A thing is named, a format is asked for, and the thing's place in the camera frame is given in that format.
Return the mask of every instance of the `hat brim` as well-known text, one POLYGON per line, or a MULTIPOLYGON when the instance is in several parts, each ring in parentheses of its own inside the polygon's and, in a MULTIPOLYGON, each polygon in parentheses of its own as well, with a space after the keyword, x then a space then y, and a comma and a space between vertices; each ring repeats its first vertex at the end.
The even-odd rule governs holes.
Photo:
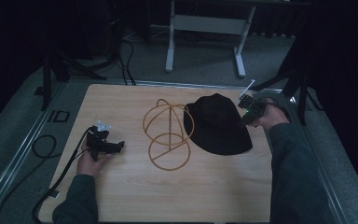
MULTIPOLYGON (((195 105, 187 104, 188 112, 194 120, 194 132, 190 139, 200 148, 216 155, 238 155, 249 151, 252 147, 252 140, 247 128, 240 129, 237 126, 221 130, 199 118, 195 113, 195 105)), ((192 121, 189 115, 184 112, 183 120, 187 134, 191 133, 192 121)))

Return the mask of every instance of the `handheld device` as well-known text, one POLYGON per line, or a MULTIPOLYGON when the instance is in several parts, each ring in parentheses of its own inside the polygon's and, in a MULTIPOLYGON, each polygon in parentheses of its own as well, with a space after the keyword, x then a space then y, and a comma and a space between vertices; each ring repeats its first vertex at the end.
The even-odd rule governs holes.
POLYGON ((119 143, 108 143, 106 141, 109 132, 107 130, 101 129, 101 127, 92 126, 89 128, 87 133, 87 147, 91 152, 91 157, 97 161, 98 155, 100 152, 111 154, 119 153, 124 147, 124 141, 119 143))
POLYGON ((255 101, 252 96, 243 95, 240 98, 240 103, 238 104, 239 108, 246 109, 246 114, 241 119, 241 127, 251 124, 258 118, 261 118, 264 115, 266 110, 267 102, 263 100, 255 101))

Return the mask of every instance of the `sleeve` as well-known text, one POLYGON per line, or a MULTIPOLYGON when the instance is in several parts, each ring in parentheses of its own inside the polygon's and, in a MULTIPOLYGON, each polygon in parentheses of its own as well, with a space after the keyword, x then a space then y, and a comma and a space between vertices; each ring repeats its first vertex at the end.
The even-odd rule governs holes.
POLYGON ((53 212, 54 223, 98 223, 95 180, 91 175, 76 175, 66 199, 53 212))
POLYGON ((272 144, 270 223, 334 223, 316 159, 291 124, 269 130, 272 144))

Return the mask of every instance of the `gold wire frame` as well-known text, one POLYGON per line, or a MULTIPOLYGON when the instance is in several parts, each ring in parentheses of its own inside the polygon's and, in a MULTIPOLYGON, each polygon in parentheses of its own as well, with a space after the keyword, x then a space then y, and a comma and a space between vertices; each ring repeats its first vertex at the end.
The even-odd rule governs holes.
POLYGON ((153 108, 151 108, 151 109, 150 109, 149 111, 147 111, 147 113, 145 114, 144 122, 143 122, 143 127, 144 127, 144 132, 145 132, 145 134, 152 140, 151 143, 150 143, 150 145, 149 145, 148 154, 149 154, 149 159, 152 161, 152 163, 153 163, 155 166, 157 166, 157 167, 158 167, 159 169, 161 169, 161 170, 174 171, 174 170, 178 170, 178 169, 180 169, 180 168, 182 168, 183 166, 186 165, 186 163, 187 163, 188 160, 190 159, 190 154, 191 154, 191 153, 190 153, 190 144, 187 142, 187 140, 189 139, 189 137, 191 136, 191 134, 193 134, 193 132, 194 132, 194 120, 193 120, 193 118, 191 117, 191 115, 190 115, 190 113, 189 113, 188 108, 187 108, 186 105, 171 105, 171 104, 168 103, 166 100, 159 99, 159 100, 157 101, 156 106, 153 107, 153 108), (152 112, 152 111, 155 110, 155 109, 161 108, 161 107, 163 107, 163 106, 165 106, 165 107, 162 108, 161 111, 159 111, 159 112, 156 114, 156 116, 154 116, 154 117, 147 123, 147 125, 146 125, 146 123, 145 123, 145 122, 146 122, 146 118, 147 118, 147 116, 150 114, 150 112, 152 112), (187 137, 185 137, 185 131, 184 131, 183 125, 182 125, 182 123, 180 122, 180 119, 179 119, 178 114, 177 114, 176 111, 174 110, 175 108, 180 108, 180 109, 182 109, 185 113, 188 114, 188 116, 189 116, 190 119, 191 119, 191 123, 192 123, 191 127, 192 127, 192 128, 191 128, 190 134, 189 134, 187 137), (159 135, 157 135, 156 137, 151 136, 151 135, 147 132, 147 131, 149 130, 150 125, 153 123, 153 121, 154 121, 158 116, 160 116, 161 114, 163 114, 163 113, 166 112, 167 110, 169 110, 169 120, 170 120, 170 122, 169 122, 169 131, 168 131, 167 133, 159 134, 159 135), (178 121, 178 125, 179 125, 179 127, 180 127, 180 133, 172 133, 172 113, 174 114, 174 116, 176 117, 176 120, 178 121), (164 143, 164 142, 161 142, 161 141, 158 140, 160 137, 165 136, 165 135, 168 135, 168 136, 169 136, 169 142, 168 142, 168 143, 164 143), (172 136, 173 136, 173 135, 174 135, 174 136, 178 136, 178 137, 181 139, 181 141, 172 142, 172 136), (152 155, 151 155, 151 150, 152 150, 152 145, 153 145, 154 143, 157 143, 157 144, 160 144, 160 145, 163 145, 163 146, 168 146, 169 149, 168 149, 166 152, 161 153, 161 154, 159 154, 158 156, 156 156, 156 157, 153 158, 152 155), (162 157, 162 156, 164 156, 164 155, 170 153, 171 151, 173 151, 173 150, 175 150, 175 149, 181 147, 181 146, 184 145, 184 144, 187 145, 187 158, 186 158, 186 160, 185 160, 184 163, 182 163, 181 165, 179 165, 179 166, 177 166, 177 167, 174 167, 174 168, 165 168, 165 167, 162 167, 161 165, 158 165, 158 164, 156 163, 156 159, 158 159, 158 158, 160 158, 160 157, 162 157))

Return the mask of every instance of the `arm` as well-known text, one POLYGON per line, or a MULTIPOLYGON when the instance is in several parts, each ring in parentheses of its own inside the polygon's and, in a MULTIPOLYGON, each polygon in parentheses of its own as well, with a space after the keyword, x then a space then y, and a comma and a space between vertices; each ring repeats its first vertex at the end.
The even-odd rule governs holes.
POLYGON ((53 212, 54 223, 97 223, 95 180, 91 175, 76 175, 66 199, 53 212))
POLYGON ((98 223, 98 206, 95 198, 95 178, 100 173, 107 160, 106 154, 94 161, 86 149, 77 163, 77 175, 68 189, 66 199, 53 212, 54 223, 98 223))
POLYGON ((251 125, 272 144, 270 223, 334 223, 316 160, 280 108, 267 105, 251 125))

